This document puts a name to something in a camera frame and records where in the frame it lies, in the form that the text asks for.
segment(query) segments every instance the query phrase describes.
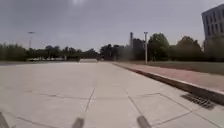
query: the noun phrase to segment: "light pole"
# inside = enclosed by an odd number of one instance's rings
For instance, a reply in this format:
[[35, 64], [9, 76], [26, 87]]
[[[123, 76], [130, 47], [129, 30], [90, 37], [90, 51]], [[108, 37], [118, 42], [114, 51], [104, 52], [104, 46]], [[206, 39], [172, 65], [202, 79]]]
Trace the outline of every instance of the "light pole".
[[144, 32], [145, 34], [145, 64], [148, 63], [148, 46], [147, 46], [147, 34], [148, 32]]
[[29, 37], [29, 49], [31, 49], [31, 45], [32, 45], [32, 34], [34, 34], [35, 32], [28, 32], [28, 34], [30, 35]]

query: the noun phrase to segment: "concrete pavement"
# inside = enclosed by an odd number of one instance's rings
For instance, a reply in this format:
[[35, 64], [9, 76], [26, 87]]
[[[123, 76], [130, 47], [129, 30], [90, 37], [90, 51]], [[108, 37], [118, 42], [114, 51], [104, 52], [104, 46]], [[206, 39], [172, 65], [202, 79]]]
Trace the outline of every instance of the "concrete pavement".
[[0, 66], [0, 111], [10, 127], [153, 128], [224, 127], [224, 108], [203, 108], [169, 85], [109, 63]]

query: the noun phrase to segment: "overcast sky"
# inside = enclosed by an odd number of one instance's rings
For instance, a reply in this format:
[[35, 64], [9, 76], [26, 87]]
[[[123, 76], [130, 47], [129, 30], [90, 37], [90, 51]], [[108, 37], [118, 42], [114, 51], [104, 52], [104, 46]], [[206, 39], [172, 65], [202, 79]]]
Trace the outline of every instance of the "overcast sky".
[[127, 44], [129, 33], [144, 39], [164, 33], [170, 44], [184, 35], [202, 42], [201, 13], [223, 0], [0, 0], [0, 41], [28, 47], [72, 46], [87, 50]]

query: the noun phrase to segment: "sidewalk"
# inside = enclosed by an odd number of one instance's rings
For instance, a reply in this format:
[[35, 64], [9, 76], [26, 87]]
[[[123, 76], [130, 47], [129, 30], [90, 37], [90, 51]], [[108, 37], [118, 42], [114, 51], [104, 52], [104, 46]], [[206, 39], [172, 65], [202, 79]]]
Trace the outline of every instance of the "sidewalk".
[[137, 65], [137, 64], [130, 64], [130, 63], [114, 63], [114, 64], [129, 70], [135, 71], [139, 74], [146, 75], [153, 79], [156, 79], [162, 82], [165, 81], [165, 83], [168, 83], [168, 84], [170, 82], [169, 81], [166, 82], [167, 79], [171, 79], [172, 85], [175, 82], [174, 84], [178, 84], [176, 87], [182, 90], [189, 91], [191, 93], [199, 93], [197, 95], [200, 95], [206, 98], [212, 97], [210, 99], [211, 100], [215, 99], [215, 101], [217, 101], [216, 99], [218, 98], [219, 100], [222, 100], [221, 104], [224, 103], [222, 99], [224, 96], [224, 84], [223, 84], [224, 76], [186, 71], [186, 70]]

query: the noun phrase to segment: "distant building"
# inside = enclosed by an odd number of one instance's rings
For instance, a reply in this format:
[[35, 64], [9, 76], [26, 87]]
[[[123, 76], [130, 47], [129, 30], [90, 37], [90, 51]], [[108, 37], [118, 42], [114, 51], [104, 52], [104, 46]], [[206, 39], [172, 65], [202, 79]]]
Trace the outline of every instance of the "distant building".
[[205, 38], [224, 35], [224, 4], [202, 13]]
[[202, 13], [204, 52], [212, 60], [224, 60], [224, 4]]
[[133, 32], [130, 33], [130, 46], [131, 48], [133, 48], [133, 38], [134, 38], [134, 34]]

